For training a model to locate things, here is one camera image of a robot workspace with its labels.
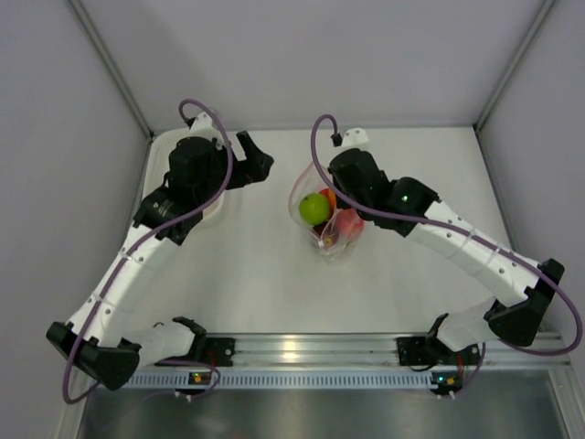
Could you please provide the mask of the green fake apple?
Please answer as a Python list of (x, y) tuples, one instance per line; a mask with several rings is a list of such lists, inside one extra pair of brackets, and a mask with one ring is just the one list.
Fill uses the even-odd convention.
[(301, 199), (298, 209), (301, 219), (311, 226), (328, 221), (331, 215), (329, 202), (320, 193), (306, 195)]

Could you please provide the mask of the red orange fake fruit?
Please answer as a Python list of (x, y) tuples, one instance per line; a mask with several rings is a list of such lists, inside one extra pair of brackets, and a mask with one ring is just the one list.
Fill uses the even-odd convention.
[(335, 192), (330, 188), (324, 188), (320, 191), (320, 194), (327, 198), (330, 208), (335, 209), (336, 207), (336, 195)]

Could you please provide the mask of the clear zip top bag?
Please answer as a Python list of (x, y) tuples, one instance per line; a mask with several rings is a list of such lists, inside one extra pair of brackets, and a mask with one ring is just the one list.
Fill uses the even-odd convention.
[(313, 163), (292, 186), (288, 210), (314, 250), (328, 261), (349, 253), (365, 228), (354, 209), (337, 206), (335, 192), (324, 183)]

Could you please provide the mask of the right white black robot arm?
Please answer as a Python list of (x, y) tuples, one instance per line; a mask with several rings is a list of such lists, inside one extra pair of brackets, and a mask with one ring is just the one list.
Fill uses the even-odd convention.
[(491, 298), (463, 311), (438, 316), (425, 348), (446, 363), (472, 345), (500, 339), (527, 349), (555, 295), (565, 268), (511, 252), (457, 215), (437, 192), (412, 177), (390, 180), (367, 151), (337, 155), (328, 171), (345, 199), (360, 204), (359, 216), (384, 230), (427, 247), (483, 285)]

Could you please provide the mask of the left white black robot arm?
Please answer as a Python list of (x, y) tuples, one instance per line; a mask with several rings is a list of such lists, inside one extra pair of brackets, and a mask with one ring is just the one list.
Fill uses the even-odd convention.
[(67, 360), (110, 391), (124, 386), (144, 366), (181, 359), (200, 363), (207, 331), (187, 317), (130, 334), (129, 317), (162, 265), (175, 254), (203, 211), (226, 190), (265, 181), (272, 156), (249, 133), (237, 139), (238, 160), (221, 134), (190, 134), (168, 156), (162, 184), (141, 202), (121, 250), (83, 306), (66, 322), (48, 329), (49, 343)]

